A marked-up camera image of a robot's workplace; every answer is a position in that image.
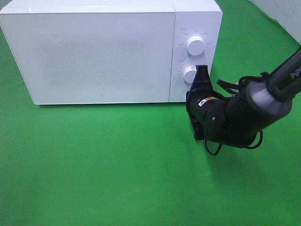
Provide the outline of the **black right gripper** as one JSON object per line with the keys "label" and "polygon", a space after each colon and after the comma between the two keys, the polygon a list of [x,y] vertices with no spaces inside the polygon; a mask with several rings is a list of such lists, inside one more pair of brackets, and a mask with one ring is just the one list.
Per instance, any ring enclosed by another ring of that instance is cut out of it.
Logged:
{"label": "black right gripper", "polygon": [[207,112],[215,103],[223,104],[223,97],[213,90],[208,65],[196,65],[196,74],[190,90],[186,93],[186,111],[189,115],[194,138],[204,140],[204,124]]}

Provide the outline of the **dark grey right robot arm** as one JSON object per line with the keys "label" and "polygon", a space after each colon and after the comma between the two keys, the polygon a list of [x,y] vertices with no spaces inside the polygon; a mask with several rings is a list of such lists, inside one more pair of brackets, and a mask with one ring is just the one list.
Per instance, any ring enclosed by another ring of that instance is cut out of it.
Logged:
{"label": "dark grey right robot arm", "polygon": [[301,91],[301,51],[298,49],[273,72],[259,77],[244,76],[237,84],[218,80],[231,94],[225,97],[213,89],[206,65],[196,67],[190,91],[186,93],[194,138],[205,143],[255,149],[263,140],[263,129],[288,115],[292,99]]}

